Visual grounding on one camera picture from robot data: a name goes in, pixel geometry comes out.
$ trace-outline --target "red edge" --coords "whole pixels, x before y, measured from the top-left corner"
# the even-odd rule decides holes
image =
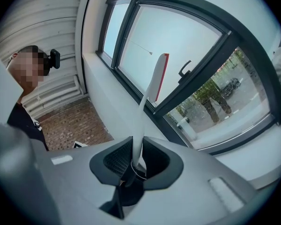
[[[157,93],[155,101],[157,101],[157,99],[158,99],[159,92],[160,92],[160,89],[161,89],[161,85],[163,84],[163,78],[164,78],[165,70],[167,69],[167,65],[168,65],[168,61],[169,61],[169,54],[165,53],[164,55],[166,56],[166,59],[165,59],[165,64],[164,64],[164,68],[163,68],[163,76],[161,77],[161,81],[160,81],[160,84],[159,84],[159,89],[158,89],[158,93]]]

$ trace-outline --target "ear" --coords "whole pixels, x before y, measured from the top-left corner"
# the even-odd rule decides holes
[[[17,52],[15,52],[13,55],[11,55],[11,59],[14,59],[14,58],[16,58],[16,56],[18,55],[18,53]]]

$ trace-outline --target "white squeegee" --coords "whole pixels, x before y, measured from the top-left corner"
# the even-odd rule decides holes
[[[137,164],[139,163],[139,159],[141,156],[142,139],[145,133],[144,123],[142,120],[144,106],[146,104],[146,100],[148,97],[151,103],[157,101],[161,89],[161,85],[163,82],[165,70],[168,64],[168,60],[169,60],[168,53],[163,53],[160,55],[156,63],[150,84],[140,102],[140,105],[136,112],[135,119],[133,121],[134,126],[133,126],[132,164],[134,167],[136,167]]]

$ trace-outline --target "window frame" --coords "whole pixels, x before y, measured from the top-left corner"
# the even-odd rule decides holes
[[[122,21],[114,49],[114,55],[111,59],[109,55],[104,52],[104,42],[109,21],[114,6],[126,3],[129,3],[129,6]],[[202,61],[185,77],[184,81],[156,107],[156,109],[148,101],[146,102],[144,112],[169,141],[193,148],[182,132],[175,129],[175,125],[171,124],[171,122],[166,120],[163,116],[203,85],[237,47],[245,53],[252,66],[255,68],[264,87],[270,112],[261,121],[249,127],[241,134],[199,150],[211,155],[227,152],[254,139],[273,124],[281,124],[281,88],[275,69],[259,41],[231,14],[205,0],[107,0],[106,4],[107,9],[104,15],[96,54],[138,104],[142,99],[142,93],[119,69],[117,69],[117,67],[120,63],[126,43],[126,39],[124,38],[128,36],[141,4],[174,7],[177,10],[202,19],[222,33],[220,39]]]

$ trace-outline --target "brick pavement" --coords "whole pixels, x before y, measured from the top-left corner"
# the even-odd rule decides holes
[[[38,121],[49,150],[70,149],[74,141],[93,145],[113,140],[89,97],[50,112]]]

